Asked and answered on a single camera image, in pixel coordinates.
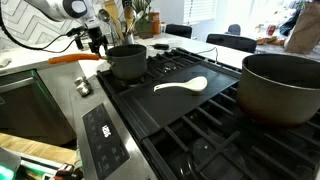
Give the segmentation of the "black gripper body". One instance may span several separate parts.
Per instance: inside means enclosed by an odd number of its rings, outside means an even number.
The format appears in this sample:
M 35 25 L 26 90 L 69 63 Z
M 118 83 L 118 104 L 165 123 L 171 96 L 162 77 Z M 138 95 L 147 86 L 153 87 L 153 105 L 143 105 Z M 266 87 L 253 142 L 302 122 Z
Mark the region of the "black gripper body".
M 81 41 L 81 37 L 83 35 L 88 35 L 89 38 L 91 39 L 88 45 L 92 53 L 99 55 L 100 47 L 107 49 L 107 45 L 108 45 L 107 38 L 102 34 L 102 31 L 99 27 L 88 29 L 84 26 L 79 26 L 77 28 L 72 28 L 71 30 L 69 30 L 66 33 L 66 35 L 68 37 L 75 35 L 74 40 L 79 50 L 84 49 L 83 43 Z

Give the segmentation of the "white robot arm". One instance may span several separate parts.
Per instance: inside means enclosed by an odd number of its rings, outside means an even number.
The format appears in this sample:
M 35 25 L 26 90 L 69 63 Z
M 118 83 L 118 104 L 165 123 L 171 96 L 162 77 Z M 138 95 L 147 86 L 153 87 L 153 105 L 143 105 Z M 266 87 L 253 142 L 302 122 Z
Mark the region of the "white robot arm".
M 97 17 L 91 0 L 24 0 L 53 21 L 80 19 L 91 42 L 90 50 L 98 54 L 107 49 L 108 41 L 102 34 L 101 20 Z

